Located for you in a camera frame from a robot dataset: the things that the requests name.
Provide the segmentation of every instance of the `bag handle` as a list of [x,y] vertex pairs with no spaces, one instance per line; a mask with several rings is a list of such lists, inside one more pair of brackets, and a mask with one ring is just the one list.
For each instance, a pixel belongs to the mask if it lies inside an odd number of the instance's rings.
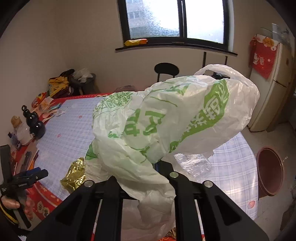
[[244,83],[246,86],[254,85],[252,81],[247,79],[240,72],[223,64],[208,64],[207,66],[197,71],[194,75],[203,75],[206,70],[212,70],[216,73],[227,75],[230,77],[230,79],[239,80],[240,82]]

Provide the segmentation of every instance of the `clear plastic wrap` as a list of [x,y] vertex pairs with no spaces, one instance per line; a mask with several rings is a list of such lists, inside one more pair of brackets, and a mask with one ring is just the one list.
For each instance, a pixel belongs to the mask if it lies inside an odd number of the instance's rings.
[[212,165],[203,154],[186,155],[178,153],[174,155],[180,166],[190,173],[197,182],[210,174]]
[[87,68],[83,68],[81,70],[75,71],[73,73],[73,77],[76,80],[79,80],[80,83],[85,83],[87,81],[87,78],[92,78],[93,75]]

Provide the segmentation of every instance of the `red bucket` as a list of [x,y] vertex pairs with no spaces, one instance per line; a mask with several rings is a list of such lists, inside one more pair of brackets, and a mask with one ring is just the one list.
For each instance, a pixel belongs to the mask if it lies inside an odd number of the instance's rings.
[[270,147],[257,153],[258,196],[276,195],[284,180],[284,167],[280,156]]

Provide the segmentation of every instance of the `plaid tablecloth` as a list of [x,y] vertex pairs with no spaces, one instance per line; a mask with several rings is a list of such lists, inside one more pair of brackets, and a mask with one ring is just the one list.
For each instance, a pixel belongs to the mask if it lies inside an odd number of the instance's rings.
[[[84,157],[94,139],[92,111],[102,98],[67,100],[62,109],[66,113],[54,117],[46,124],[46,133],[39,140],[39,157],[35,167],[48,170],[47,178],[40,183],[56,197],[64,200],[68,191],[60,180],[70,164]],[[256,218],[258,181],[256,159],[241,133],[214,150],[209,158],[211,173],[204,180],[213,181],[252,219]]]
[[92,112],[102,99],[66,100],[61,107],[65,113],[48,121],[46,132],[37,144],[39,156],[35,167],[48,170],[48,177],[40,180],[40,183],[61,200],[69,192],[61,186],[60,180],[65,177],[73,161],[85,157],[94,139]]

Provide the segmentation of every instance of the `refrigerator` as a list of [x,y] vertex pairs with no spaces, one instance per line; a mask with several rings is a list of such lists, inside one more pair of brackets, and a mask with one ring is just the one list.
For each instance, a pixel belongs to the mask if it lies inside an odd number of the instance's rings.
[[250,80],[257,86],[260,98],[247,125],[251,132],[265,131],[279,110],[291,82],[293,57],[290,50],[279,43],[275,62],[268,79],[252,69]]

